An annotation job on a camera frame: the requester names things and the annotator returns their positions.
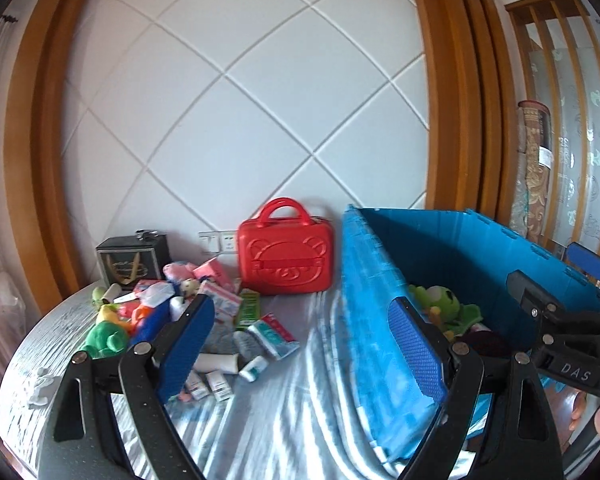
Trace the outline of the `light green frog plush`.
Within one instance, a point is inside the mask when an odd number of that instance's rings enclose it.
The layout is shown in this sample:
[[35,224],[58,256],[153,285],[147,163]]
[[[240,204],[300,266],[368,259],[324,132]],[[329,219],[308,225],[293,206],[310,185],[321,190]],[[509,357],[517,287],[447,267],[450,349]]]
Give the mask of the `light green frog plush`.
[[451,289],[443,286],[408,286],[428,321],[449,340],[464,335],[472,326],[482,322],[480,308],[475,304],[461,304]]

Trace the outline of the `white cotton glove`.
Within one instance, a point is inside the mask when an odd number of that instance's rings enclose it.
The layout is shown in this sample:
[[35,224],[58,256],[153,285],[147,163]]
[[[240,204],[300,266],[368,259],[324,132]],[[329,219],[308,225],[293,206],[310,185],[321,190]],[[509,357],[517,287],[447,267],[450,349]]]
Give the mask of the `white cotton glove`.
[[44,408],[53,399],[56,391],[56,377],[50,374],[45,367],[40,367],[36,372],[33,389],[28,400],[28,408]]

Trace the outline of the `dark green plush toy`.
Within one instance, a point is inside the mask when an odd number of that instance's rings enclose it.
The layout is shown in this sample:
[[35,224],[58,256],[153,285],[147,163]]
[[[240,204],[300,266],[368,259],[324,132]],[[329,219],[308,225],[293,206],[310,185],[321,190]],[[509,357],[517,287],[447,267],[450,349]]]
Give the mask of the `dark green plush toy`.
[[117,324],[102,321],[88,332],[82,350],[92,359],[105,359],[117,356],[128,348],[129,336]]

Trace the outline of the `rolled patterned carpet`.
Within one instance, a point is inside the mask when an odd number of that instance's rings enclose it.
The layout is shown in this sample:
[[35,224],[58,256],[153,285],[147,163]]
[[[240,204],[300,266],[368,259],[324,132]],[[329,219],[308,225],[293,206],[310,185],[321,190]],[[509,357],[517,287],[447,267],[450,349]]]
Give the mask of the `rolled patterned carpet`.
[[545,226],[553,162],[550,110],[539,101],[520,101],[517,174],[509,226],[538,245]]

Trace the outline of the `yellow duck plush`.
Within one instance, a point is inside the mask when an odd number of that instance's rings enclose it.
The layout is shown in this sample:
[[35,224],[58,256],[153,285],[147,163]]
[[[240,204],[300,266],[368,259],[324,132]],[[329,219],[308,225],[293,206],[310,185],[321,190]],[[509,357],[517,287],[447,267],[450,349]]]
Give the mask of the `yellow duck plush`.
[[111,304],[103,304],[97,313],[96,323],[111,323],[125,330],[128,334],[132,333],[133,326],[129,321],[120,318],[116,309],[111,307]]

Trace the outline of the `teal plush with blue hair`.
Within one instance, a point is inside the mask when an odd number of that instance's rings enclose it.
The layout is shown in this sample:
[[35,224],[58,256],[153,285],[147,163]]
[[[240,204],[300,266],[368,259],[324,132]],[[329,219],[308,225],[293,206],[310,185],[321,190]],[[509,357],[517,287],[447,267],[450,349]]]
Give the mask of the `teal plush with blue hair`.
[[163,301],[157,307],[151,308],[150,313],[140,320],[135,334],[130,340],[130,345],[140,342],[153,342],[160,330],[171,322],[170,300]]

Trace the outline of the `small green frog toy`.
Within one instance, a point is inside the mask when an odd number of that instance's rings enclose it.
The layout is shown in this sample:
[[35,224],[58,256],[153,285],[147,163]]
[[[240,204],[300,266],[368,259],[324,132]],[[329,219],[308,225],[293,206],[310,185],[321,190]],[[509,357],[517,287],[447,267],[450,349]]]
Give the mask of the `small green frog toy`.
[[102,286],[97,286],[92,290],[92,306],[96,311],[106,304],[106,291],[107,289]]

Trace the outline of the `cardboard tube roll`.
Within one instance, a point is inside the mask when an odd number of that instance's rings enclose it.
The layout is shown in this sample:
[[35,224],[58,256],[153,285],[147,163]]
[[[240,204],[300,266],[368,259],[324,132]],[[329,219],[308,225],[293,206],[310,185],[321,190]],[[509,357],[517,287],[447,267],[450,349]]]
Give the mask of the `cardboard tube roll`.
[[102,294],[102,303],[103,304],[113,304],[114,300],[122,295],[122,288],[118,283],[112,283],[107,289],[106,292]]

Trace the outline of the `pink pig plush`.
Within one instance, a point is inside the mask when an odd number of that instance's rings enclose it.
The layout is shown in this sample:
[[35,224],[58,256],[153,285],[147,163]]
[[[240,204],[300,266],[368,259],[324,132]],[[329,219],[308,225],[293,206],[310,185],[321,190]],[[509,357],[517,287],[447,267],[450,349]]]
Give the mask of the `pink pig plush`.
[[180,284],[185,280],[194,280],[196,278],[195,269],[196,266],[191,262],[174,261],[167,263],[163,267],[162,272],[167,281]]

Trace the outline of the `pink white carton box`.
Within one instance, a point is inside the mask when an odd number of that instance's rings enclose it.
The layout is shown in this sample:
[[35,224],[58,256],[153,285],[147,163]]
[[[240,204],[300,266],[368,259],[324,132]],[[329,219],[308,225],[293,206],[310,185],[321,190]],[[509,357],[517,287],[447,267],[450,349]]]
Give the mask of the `pink white carton box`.
[[242,306],[242,297],[230,292],[215,282],[205,280],[199,292],[212,299],[215,318],[221,322],[233,323]]

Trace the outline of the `black gift box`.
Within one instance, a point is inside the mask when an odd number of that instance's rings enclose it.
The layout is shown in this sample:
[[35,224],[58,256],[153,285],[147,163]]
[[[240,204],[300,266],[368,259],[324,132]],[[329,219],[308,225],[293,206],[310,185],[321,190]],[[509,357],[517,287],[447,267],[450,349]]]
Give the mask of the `black gift box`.
[[123,290],[133,289],[139,281],[163,280],[163,268],[172,261],[166,234],[158,231],[109,237],[95,250],[104,282]]

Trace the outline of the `green card package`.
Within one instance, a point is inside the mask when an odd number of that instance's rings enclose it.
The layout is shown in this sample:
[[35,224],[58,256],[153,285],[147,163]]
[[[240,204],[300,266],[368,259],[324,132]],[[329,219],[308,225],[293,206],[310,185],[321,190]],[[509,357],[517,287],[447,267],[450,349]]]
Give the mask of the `green card package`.
[[243,288],[239,297],[242,298],[242,303],[236,316],[235,328],[236,330],[246,330],[261,317],[260,294],[254,290]]

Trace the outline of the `teal and red toothpaste box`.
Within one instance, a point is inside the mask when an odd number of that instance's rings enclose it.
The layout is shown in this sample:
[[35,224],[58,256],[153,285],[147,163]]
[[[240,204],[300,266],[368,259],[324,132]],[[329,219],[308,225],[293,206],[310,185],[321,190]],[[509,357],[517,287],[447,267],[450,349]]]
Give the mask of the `teal and red toothpaste box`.
[[300,348],[296,338],[272,314],[262,316],[248,330],[276,361],[285,359]]

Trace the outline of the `striped grey tablecloth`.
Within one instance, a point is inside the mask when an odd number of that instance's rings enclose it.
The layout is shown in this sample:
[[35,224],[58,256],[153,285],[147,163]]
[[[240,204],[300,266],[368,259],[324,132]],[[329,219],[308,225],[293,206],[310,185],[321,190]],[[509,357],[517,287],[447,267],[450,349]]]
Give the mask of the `striped grey tablecloth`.
[[[368,443],[351,391],[350,359],[338,288],[262,302],[299,341],[255,382],[228,380],[230,400],[174,400],[166,411],[189,453],[209,479],[385,479]],[[96,312],[85,287],[27,334],[0,388],[0,437],[22,466],[38,472],[50,410],[31,408],[39,370],[64,374]]]

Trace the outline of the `wooden slat room divider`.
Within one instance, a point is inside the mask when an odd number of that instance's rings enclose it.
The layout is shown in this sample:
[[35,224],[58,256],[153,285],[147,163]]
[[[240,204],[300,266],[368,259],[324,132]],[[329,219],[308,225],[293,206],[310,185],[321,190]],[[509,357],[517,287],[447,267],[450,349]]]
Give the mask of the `wooden slat room divider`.
[[506,6],[524,75],[524,100],[550,110],[554,162],[541,246],[573,242],[600,256],[600,38],[582,0]]

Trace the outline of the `blue plastic storage crate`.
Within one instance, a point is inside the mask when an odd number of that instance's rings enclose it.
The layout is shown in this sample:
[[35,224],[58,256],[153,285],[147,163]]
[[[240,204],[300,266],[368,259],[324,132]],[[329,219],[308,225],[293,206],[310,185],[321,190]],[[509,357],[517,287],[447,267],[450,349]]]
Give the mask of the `blue plastic storage crate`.
[[414,454],[442,399],[437,384],[419,388],[400,352],[389,327],[393,300],[411,300],[451,339],[482,328],[521,351],[533,344],[534,323],[507,290],[515,271],[567,311],[600,312],[600,289],[584,276],[473,211],[349,207],[341,265],[356,409],[388,463]]

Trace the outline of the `red bear suitcase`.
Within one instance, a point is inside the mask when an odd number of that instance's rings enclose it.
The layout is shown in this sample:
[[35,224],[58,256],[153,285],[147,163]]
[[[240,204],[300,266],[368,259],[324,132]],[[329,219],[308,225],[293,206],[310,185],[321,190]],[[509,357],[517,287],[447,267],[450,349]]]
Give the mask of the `red bear suitcase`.
[[266,203],[237,230],[242,284],[262,295],[324,292],[334,280],[335,231],[289,197]]

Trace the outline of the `white wall socket panel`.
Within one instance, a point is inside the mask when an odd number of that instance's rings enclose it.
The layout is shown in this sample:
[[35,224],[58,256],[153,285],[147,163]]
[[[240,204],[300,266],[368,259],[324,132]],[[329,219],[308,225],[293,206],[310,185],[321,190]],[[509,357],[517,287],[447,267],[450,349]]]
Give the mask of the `white wall socket panel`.
[[207,254],[236,254],[236,231],[206,231],[198,233],[201,249]]

